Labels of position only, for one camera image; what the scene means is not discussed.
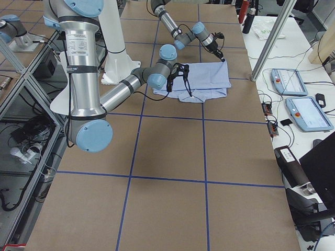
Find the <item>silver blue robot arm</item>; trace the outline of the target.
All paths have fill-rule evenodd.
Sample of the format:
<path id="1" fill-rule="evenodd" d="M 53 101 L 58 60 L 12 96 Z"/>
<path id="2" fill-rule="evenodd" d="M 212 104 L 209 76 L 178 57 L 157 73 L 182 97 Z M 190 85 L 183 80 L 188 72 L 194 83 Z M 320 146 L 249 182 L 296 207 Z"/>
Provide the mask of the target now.
<path id="1" fill-rule="evenodd" d="M 65 33 L 65 72 L 69 78 L 66 102 L 67 139 L 83 151 L 96 153 L 105 149 L 113 138 L 106 120 L 114 110 L 138 88 L 147 84 L 160 89 L 177 73 L 177 51 L 163 45 L 153 67 L 131 70 L 112 90 L 101 95 L 96 54 L 97 31 L 103 33 L 107 49 L 116 56 L 126 54 L 119 11 L 115 1 L 44 1 L 44 22 Z"/>
<path id="2" fill-rule="evenodd" d="M 221 49 L 218 49 L 218 43 L 216 41 L 217 39 L 222 39 L 222 43 L 224 44 L 224 34 L 221 32 L 209 32 L 200 21 L 194 24 L 192 28 L 186 24 L 177 25 L 165 9 L 165 5 L 169 2 L 170 1 L 150 1 L 150 7 L 152 15 L 158 17 L 165 28 L 170 32 L 176 48 L 182 50 L 197 39 L 207 52 L 215 55 L 220 61 L 224 62 L 226 59 Z"/>

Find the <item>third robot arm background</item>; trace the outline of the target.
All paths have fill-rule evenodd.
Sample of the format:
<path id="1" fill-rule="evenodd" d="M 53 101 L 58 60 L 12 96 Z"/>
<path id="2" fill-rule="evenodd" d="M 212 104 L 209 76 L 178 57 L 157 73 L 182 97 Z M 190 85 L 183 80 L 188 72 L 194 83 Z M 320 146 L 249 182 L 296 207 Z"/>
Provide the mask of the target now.
<path id="1" fill-rule="evenodd" d="M 1 17 L 1 38 L 13 52 L 32 53 L 39 39 L 29 34 L 18 16 L 9 14 Z"/>

